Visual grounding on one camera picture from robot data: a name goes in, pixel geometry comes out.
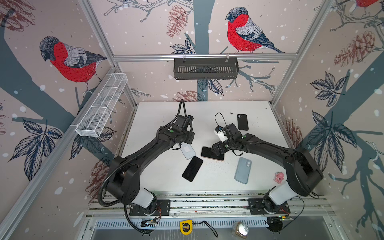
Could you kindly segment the light blue phone case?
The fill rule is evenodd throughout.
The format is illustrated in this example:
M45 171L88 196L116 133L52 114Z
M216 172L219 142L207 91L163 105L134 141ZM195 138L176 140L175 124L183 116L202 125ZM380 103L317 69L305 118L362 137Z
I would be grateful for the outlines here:
M239 158L234 179L237 182L246 185L248 183L251 167L252 167L251 160L248 160L245 158Z

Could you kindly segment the black screen phone purple case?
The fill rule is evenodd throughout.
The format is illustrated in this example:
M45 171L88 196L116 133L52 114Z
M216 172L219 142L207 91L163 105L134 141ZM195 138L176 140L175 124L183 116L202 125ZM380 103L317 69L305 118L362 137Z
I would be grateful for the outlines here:
M203 160L198 157L193 157L182 174L182 177L189 182L193 182L198 171L200 170Z

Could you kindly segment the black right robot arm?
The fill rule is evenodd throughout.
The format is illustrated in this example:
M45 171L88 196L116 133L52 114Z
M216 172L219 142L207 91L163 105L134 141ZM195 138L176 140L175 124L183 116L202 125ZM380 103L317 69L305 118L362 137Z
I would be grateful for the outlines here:
M286 171L286 180L263 197L264 209L273 214L289 199L307 197L324 178L320 167L304 149L295 150L266 142L252 134L243 135L234 124L217 126L220 141L212 145L215 155L228 151L255 154L270 160Z

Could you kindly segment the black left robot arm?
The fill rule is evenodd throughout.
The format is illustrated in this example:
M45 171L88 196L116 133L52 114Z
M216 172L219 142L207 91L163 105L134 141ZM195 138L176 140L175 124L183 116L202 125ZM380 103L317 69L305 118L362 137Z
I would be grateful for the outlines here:
M109 172L102 182L97 195L102 207L111 207L118 203L124 205L125 217L133 229L144 235L153 230L137 227L128 216L128 205L136 205L152 214L157 210L157 196L140 186L140 175L145 168L162 153L182 143L192 144L194 117L187 114L185 101L179 103L178 112L173 120L157 129L155 138L143 148L123 158L115 157Z

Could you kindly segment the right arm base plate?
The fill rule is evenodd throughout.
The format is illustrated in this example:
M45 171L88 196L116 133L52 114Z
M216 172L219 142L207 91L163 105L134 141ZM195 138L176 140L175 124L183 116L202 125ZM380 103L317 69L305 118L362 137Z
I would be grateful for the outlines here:
M290 215L288 203L276 205L272 200L248 199L247 210L251 215Z

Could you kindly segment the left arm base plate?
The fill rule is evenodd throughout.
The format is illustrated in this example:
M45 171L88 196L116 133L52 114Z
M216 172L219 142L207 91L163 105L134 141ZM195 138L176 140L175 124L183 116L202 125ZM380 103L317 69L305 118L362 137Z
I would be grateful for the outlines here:
M156 203L153 202L148 208L143 208L139 205L134 205L130 207L129 216L130 217L159 217L159 216L169 216L171 209L170 200L157 200Z

